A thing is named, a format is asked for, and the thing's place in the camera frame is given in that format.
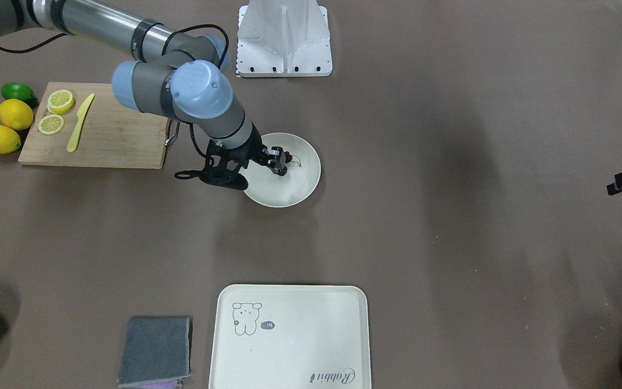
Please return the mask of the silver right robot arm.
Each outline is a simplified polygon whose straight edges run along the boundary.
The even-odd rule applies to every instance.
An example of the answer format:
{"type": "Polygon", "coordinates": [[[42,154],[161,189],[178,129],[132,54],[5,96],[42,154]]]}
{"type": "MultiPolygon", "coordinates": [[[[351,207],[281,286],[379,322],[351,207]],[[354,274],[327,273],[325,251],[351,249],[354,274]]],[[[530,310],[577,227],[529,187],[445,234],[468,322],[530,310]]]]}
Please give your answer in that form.
{"type": "Polygon", "coordinates": [[[193,37],[99,1],[0,1],[0,37],[36,27],[127,52],[132,59],[112,76],[118,103],[204,131],[204,167],[177,172],[176,178],[243,190],[240,170],[249,162],[286,175],[292,155],[264,145],[222,73],[227,36],[193,37]]]}

